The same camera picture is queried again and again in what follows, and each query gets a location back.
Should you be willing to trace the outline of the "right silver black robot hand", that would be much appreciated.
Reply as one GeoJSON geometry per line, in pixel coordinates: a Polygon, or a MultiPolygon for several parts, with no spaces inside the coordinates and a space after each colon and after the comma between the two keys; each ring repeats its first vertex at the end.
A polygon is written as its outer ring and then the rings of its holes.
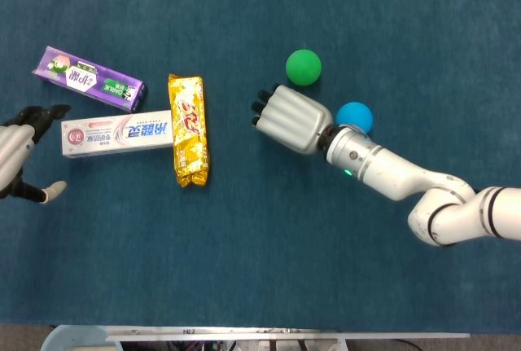
{"type": "Polygon", "coordinates": [[[255,113],[252,124],[257,130],[303,155],[318,151],[322,132],[333,123],[326,107],[279,84],[271,93],[259,91],[252,110],[255,113]]]}

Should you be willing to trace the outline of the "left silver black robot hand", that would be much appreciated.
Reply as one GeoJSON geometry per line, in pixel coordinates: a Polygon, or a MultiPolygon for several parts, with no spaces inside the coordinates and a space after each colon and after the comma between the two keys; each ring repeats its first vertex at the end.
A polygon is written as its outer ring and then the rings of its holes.
{"type": "Polygon", "coordinates": [[[18,197],[39,204],[56,199],[66,189],[65,181],[46,188],[32,186],[22,179],[23,167],[54,121],[63,119],[71,110],[67,104],[49,108],[28,106],[16,116],[1,123],[1,197],[18,197]]]}

